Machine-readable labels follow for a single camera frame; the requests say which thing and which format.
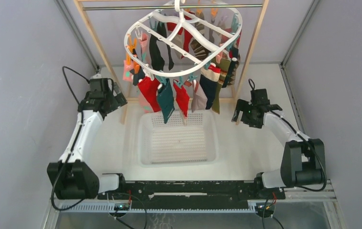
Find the sock drying rack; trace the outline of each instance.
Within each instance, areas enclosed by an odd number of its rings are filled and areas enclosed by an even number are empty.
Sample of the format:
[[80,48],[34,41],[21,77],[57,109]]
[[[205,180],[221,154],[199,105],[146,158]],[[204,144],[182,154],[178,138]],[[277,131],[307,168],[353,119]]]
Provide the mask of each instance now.
[[[258,19],[257,19],[257,23],[255,25],[255,28],[254,28],[254,31],[252,33],[252,36],[251,36],[251,41],[250,41],[250,44],[249,44],[249,47],[248,47],[248,52],[247,52],[247,55],[246,55],[246,59],[245,59],[245,62],[244,62],[244,66],[243,66],[243,69],[242,69],[242,73],[241,73],[241,77],[238,81],[238,86],[237,86],[237,90],[235,89],[235,87],[233,85],[231,85],[229,88],[231,88],[231,91],[232,91],[232,98],[220,98],[220,102],[221,103],[236,103],[237,100],[239,99],[239,96],[241,94],[241,89],[242,89],[242,82],[244,82],[244,80],[246,79],[246,76],[247,76],[247,71],[248,71],[248,65],[249,65],[249,62],[250,62],[250,59],[252,57],[252,54],[253,54],[253,51],[254,51],[254,47],[255,47],[255,44],[257,42],[257,39],[258,39],[258,35],[259,35],[259,31],[260,31],[260,28],[262,26],[262,22],[263,22],[263,19],[264,19],[264,16],[265,16],[265,12],[267,10],[267,7],[268,7],[268,3],[269,3],[269,0],[263,0],[262,4],[225,4],[219,0],[217,1],[212,1],[213,2],[213,5],[177,5],[177,3],[179,4],[179,1],[170,1],[168,2],[167,4],[163,5],[163,6],[126,6],[126,7],[84,7],[83,6],[83,2],[106,2],[106,1],[142,1],[142,2],[149,2],[151,0],[73,0],[74,1],[74,4],[75,6],[77,7],[77,10],[78,12],[80,13],[81,15],[81,18],[82,20],[84,21],[85,23],[85,26],[86,28],[88,29],[97,49],[98,49],[98,52],[99,54],[101,55],[102,57],[102,60],[105,64],[105,66],[107,67],[109,73],[111,74],[111,77],[112,79],[118,83],[118,86],[119,88],[121,89],[121,91],[124,93],[125,91],[123,90],[122,88],[122,85],[120,84],[120,81],[118,80],[117,76],[116,76],[116,73],[115,71],[113,70],[113,67],[108,59],[108,56],[106,55],[106,52],[105,50],[103,49],[103,46],[101,44],[101,41],[99,40],[98,38],[98,35],[91,23],[91,20],[87,14],[87,11],[93,11],[93,10],[146,10],[146,9],[152,9],[152,10],[155,10],[153,12],[151,12],[149,15],[143,17],[141,20],[137,21],[134,25],[137,26],[137,27],[143,27],[143,24],[141,23],[143,20],[147,20],[148,17],[161,17],[157,10],[162,10],[162,9],[176,9],[176,11],[180,12],[181,14],[181,23],[179,23],[179,25],[181,26],[182,24],[182,17],[183,17],[183,14],[187,15],[188,17],[192,18],[192,19],[196,19],[194,15],[188,13],[188,12],[185,12],[183,11],[182,9],[184,8],[190,8],[190,9],[193,9],[193,8],[261,8],[261,11],[259,13],[259,16],[258,16]],[[172,17],[165,17],[165,18],[161,18],[161,21],[162,20],[174,20],[174,18]],[[200,23],[204,24],[206,21],[202,21],[202,20],[198,20],[196,19],[197,21],[199,21]],[[167,42],[171,42],[171,39],[169,38],[173,38],[175,36],[175,34],[178,32],[177,31],[173,31],[173,34],[170,34],[167,38]],[[230,39],[230,42],[234,41],[236,39],[236,37],[234,36],[238,36],[240,34],[240,31],[241,31],[241,27],[238,29],[238,31],[236,32],[236,34],[234,35],[230,35],[229,33],[225,34],[226,36],[228,36]],[[227,46],[227,45],[223,45],[221,47],[215,47],[214,45],[210,45],[210,44],[206,44],[207,48],[209,48],[209,50],[219,50],[219,49],[222,49],[223,46]],[[197,63],[197,65],[201,65],[201,64],[204,64],[204,61],[203,62],[200,62],[200,61],[196,61],[193,56],[191,56],[189,59],[191,59],[192,61],[194,61],[195,63]],[[190,73],[190,72],[194,72],[195,71],[194,68],[191,68],[189,69],[189,72],[186,72],[186,71],[183,71],[184,74],[187,74],[187,73]],[[162,75],[162,76],[167,76],[167,77],[174,77],[174,74],[159,74],[159,75]],[[131,93],[131,89],[132,89],[133,85],[132,83],[129,83],[129,87],[128,87],[128,90],[126,91],[126,99],[128,100],[128,102],[132,103],[132,102],[137,102],[138,101],[138,98],[130,98],[130,93]],[[121,123],[124,124],[125,123],[125,119],[126,119],[126,113],[127,113],[127,106],[125,106],[123,108],[123,114],[122,114],[122,119],[121,119]]]

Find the garment rack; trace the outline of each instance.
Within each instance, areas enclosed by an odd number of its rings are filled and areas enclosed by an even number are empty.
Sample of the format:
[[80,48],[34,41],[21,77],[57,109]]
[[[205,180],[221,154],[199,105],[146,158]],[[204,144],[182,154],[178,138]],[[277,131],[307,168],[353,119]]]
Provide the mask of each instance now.
[[[106,2],[106,1],[142,1],[142,2],[149,2],[151,0],[73,0],[75,6],[77,7],[78,12],[81,15],[81,18],[83,19],[85,26],[88,29],[88,32],[90,33],[99,54],[102,57],[102,60],[105,64],[105,66],[107,67],[109,73],[111,74],[111,78],[118,84],[120,90],[122,92],[124,92],[122,85],[120,84],[116,73],[108,59],[108,56],[106,55],[105,50],[103,49],[103,46],[101,44],[101,41],[98,38],[98,35],[91,23],[91,19],[89,18],[87,11],[92,11],[92,10],[146,10],[146,9],[151,9],[151,10],[156,10],[156,9],[172,9],[174,6],[132,6],[132,7],[84,7],[83,6],[83,2]],[[251,60],[252,54],[254,52],[254,47],[255,44],[257,42],[258,39],[258,35],[259,35],[259,31],[261,29],[262,26],[262,22],[264,20],[264,16],[265,16],[265,12],[267,10],[268,7],[268,3],[269,0],[263,0],[262,4],[220,4],[220,5],[182,5],[180,6],[180,8],[261,8],[261,12],[258,15],[258,19],[257,19],[257,23],[255,25],[254,31],[252,33],[251,36],[251,41],[249,43],[249,47],[248,47],[248,51],[247,51],[247,56],[243,65],[243,70],[241,72],[241,76],[240,79],[238,81],[238,86],[237,86],[237,90],[235,89],[234,86],[231,86],[231,91],[232,91],[232,98],[220,98],[220,102],[221,103],[237,103],[237,100],[240,97],[241,94],[241,89],[242,89],[242,82],[245,81],[246,77],[247,77],[247,71],[248,71],[248,66],[249,66],[249,62]],[[129,87],[127,90],[127,93],[125,95],[126,99],[128,100],[129,103],[136,103],[138,101],[138,98],[130,98],[130,93],[132,90],[132,83],[129,82]],[[123,109],[123,113],[122,113],[122,118],[121,118],[121,123],[124,124],[125,120],[126,120],[126,114],[127,114],[127,106],[124,107]]]

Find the laundry basket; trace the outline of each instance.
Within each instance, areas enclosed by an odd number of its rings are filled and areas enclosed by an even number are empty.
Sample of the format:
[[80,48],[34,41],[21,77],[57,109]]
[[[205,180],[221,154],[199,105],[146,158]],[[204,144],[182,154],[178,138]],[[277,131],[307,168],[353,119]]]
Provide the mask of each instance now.
[[211,111],[188,113],[186,125],[179,111],[167,124],[161,112],[144,114],[138,129],[138,156],[142,166],[168,167],[213,163],[218,139]]

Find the white wall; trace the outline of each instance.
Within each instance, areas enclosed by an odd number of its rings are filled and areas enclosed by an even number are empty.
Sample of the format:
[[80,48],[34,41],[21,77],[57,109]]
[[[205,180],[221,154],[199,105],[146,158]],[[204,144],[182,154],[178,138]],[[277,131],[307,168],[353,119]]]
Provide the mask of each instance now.
[[[39,228],[77,105],[61,66],[93,70],[52,0],[0,0],[0,229]],[[87,85],[68,74],[78,96]]]
[[[103,64],[96,46],[94,45],[84,22],[82,21],[73,0],[65,0],[75,18],[84,38],[87,40],[94,57],[99,64]],[[117,1],[117,2],[86,2],[84,6],[161,6],[165,0],[149,1]],[[210,1],[203,0],[201,4],[210,4]],[[229,4],[256,4],[262,0],[224,0]],[[270,0],[261,32],[255,48],[252,62],[282,62],[290,43],[292,42],[312,0]],[[189,0],[188,3],[195,5],[196,0]],[[260,8],[239,8],[243,17],[243,34],[240,44],[241,58],[245,60],[251,35],[257,22]],[[141,19],[151,10],[111,10],[111,11],[88,11],[91,22],[101,40],[101,43],[111,61],[112,65],[123,65],[125,58],[124,35],[129,27]],[[205,10],[206,19],[210,20],[210,10]]]
[[362,1],[321,1],[288,64],[347,226],[362,228]]

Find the wooden frame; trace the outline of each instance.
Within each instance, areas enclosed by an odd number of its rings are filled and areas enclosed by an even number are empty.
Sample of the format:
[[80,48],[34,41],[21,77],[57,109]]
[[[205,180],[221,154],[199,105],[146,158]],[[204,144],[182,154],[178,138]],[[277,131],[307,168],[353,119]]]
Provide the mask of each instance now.
[[[108,71],[109,73],[111,74],[111,78],[116,82],[118,83],[118,86],[120,88],[120,90],[122,92],[125,92],[116,76],[116,73],[108,59],[108,56],[106,55],[105,53],[105,50],[103,49],[102,47],[102,44],[101,44],[101,41],[99,40],[97,34],[96,34],[96,31],[91,23],[91,20],[87,14],[87,12],[83,9],[83,2],[89,2],[89,1],[92,1],[92,2],[95,2],[95,1],[131,1],[131,0],[73,0],[74,1],[74,4],[75,6],[77,7],[77,10],[78,12],[80,13],[81,15],[81,18],[83,19],[84,23],[85,23],[85,26],[87,27],[88,29],[88,32],[90,33],[97,49],[98,49],[98,52],[99,54],[101,55],[102,59],[103,59],[103,62],[105,64],[105,66],[108,68]],[[146,1],[149,1],[149,0],[133,0],[133,1],[143,1],[143,2],[146,2]],[[249,66],[249,62],[251,60],[251,57],[252,57],[252,54],[254,53],[254,48],[255,48],[255,44],[257,43],[257,39],[258,39],[258,35],[259,35],[259,31],[261,29],[261,26],[262,26],[262,22],[264,20],[264,16],[265,16],[265,12],[267,10],[267,7],[268,7],[268,3],[269,3],[269,0],[263,0],[262,2],[262,7],[261,7],[261,12],[259,13],[259,16],[258,16],[258,20],[257,20],[257,24],[255,25],[255,29],[254,29],[254,32],[252,33],[252,37],[251,37],[251,42],[249,44],[249,48],[248,48],[248,51],[247,51],[247,56],[246,56],[246,59],[245,59],[245,62],[244,62],[244,66],[243,66],[243,70],[242,70],[242,73],[241,73],[241,76],[240,76],[240,79],[238,81],[238,86],[237,86],[237,91],[235,89],[234,86],[230,87],[231,88],[231,92],[232,92],[232,98],[220,98],[220,102],[221,103],[236,103],[237,100],[239,99],[240,97],[240,94],[241,94],[241,89],[242,89],[242,85],[243,85],[243,82],[246,80],[247,78],[247,73],[248,73],[248,66]],[[130,93],[131,93],[131,90],[132,90],[132,84],[129,83],[129,87],[128,87],[128,90],[125,94],[125,97],[126,99],[128,100],[129,103],[136,103],[138,101],[138,98],[130,98]],[[126,121],[126,114],[127,114],[127,106],[124,107],[123,109],[123,113],[122,113],[122,118],[121,118],[121,123],[124,124],[125,121]]]

